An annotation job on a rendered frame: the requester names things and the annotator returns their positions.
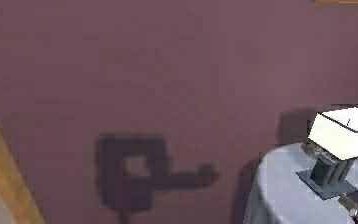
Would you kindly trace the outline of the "round grey-blue side table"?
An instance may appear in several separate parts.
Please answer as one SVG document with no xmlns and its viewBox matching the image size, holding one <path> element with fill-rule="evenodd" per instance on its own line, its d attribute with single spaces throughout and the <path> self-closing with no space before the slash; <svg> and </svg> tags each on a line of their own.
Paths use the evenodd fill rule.
<svg viewBox="0 0 358 224">
<path fill-rule="evenodd" d="M 354 224 L 336 198 L 323 200 L 297 173 L 315 159 L 299 143 L 277 147 L 259 163 L 242 224 Z"/>
</svg>

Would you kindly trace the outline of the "white shade table lamp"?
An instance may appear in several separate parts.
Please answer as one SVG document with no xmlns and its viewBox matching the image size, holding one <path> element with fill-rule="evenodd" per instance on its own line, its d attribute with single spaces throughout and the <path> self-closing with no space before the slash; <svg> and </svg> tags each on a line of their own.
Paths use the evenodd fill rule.
<svg viewBox="0 0 358 224">
<path fill-rule="evenodd" d="M 358 159 L 358 107 L 317 112 L 301 148 L 316 162 L 297 175 L 322 200 L 355 191 L 346 177 Z"/>
</svg>

